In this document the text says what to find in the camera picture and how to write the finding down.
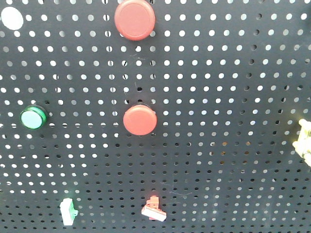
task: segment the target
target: red button cap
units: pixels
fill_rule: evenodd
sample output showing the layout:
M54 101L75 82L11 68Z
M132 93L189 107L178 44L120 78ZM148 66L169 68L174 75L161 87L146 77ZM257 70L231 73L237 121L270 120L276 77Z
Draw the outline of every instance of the red button cap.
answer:
M116 27L129 40L147 38L155 23L155 12L145 0L124 0L115 12Z
M156 127L156 122L155 112L141 104L128 109L123 117L123 123L128 132L139 136L151 133Z

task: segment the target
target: green button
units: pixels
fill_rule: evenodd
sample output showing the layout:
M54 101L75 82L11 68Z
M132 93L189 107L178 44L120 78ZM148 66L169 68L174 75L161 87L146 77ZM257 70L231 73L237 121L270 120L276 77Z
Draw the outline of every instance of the green button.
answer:
M44 109L37 105L30 105L20 114L21 123L28 129L39 129L47 122Z

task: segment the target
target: white plastic connector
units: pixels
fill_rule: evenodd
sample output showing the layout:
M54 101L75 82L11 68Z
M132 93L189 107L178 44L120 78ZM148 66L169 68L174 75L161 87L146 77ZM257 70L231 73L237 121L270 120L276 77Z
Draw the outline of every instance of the white plastic connector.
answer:
M298 141L293 143L296 152L305 159L306 164L311 166L311 122L301 119L299 121L301 131Z
M64 226L72 226L75 217L78 215L78 211L73 208L73 202L71 198L65 198L60 203L60 212Z
M163 222L166 219L166 213L161 211L160 209L150 208L148 206L144 206L141 210L141 214L151 217L155 220L159 220Z

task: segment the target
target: black perforated panel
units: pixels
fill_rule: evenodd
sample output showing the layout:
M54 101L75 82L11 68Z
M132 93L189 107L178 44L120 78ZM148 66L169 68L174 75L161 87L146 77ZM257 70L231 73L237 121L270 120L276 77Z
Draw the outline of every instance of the black perforated panel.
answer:
M1 1L24 23L0 22L0 231L310 232L292 147L310 120L310 0L151 2L154 32L132 42L117 0ZM141 101L158 125L134 136L122 117ZM32 103L50 113L37 131L19 122ZM165 222L140 214L151 195Z

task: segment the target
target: hole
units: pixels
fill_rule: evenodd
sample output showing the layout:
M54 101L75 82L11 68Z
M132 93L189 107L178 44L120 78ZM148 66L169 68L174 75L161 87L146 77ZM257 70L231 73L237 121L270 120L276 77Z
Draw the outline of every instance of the hole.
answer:
M21 12L14 7L6 7L1 12L1 20L5 27L10 30L18 30L24 24L24 18Z
M260 20L262 18L262 14L257 14L256 19Z
M110 20L110 16L109 15L104 15L103 18L104 18L105 21L109 21Z

